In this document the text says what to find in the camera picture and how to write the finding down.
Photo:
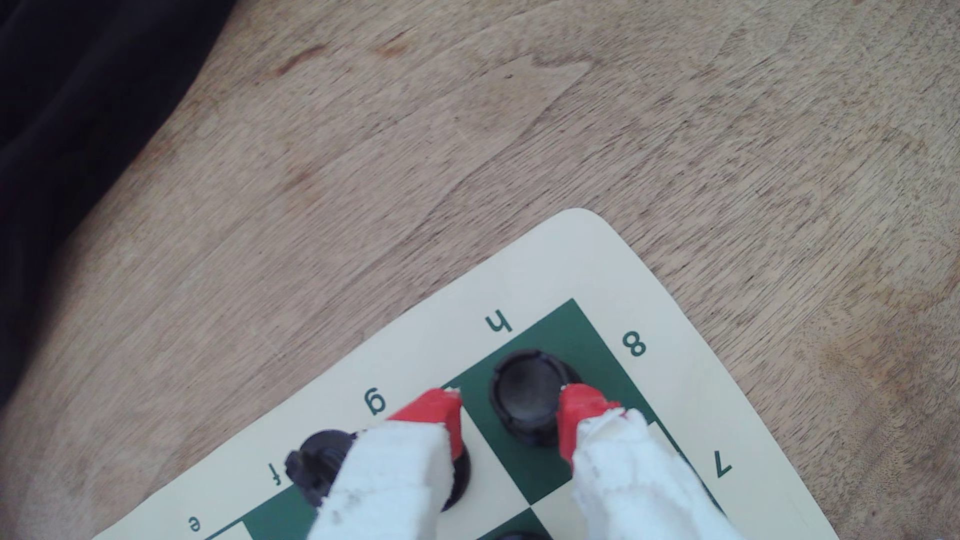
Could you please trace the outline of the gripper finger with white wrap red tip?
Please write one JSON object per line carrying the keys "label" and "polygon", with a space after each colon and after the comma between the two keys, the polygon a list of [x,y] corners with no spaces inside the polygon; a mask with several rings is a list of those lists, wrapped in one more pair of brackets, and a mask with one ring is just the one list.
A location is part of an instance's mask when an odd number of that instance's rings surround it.
{"label": "gripper finger with white wrap red tip", "polygon": [[463,454],[461,393],[432,388],[363,431],[308,539],[436,539]]}
{"label": "gripper finger with white wrap red tip", "polygon": [[743,539],[641,411],[571,383],[559,392],[557,424],[587,539]]}

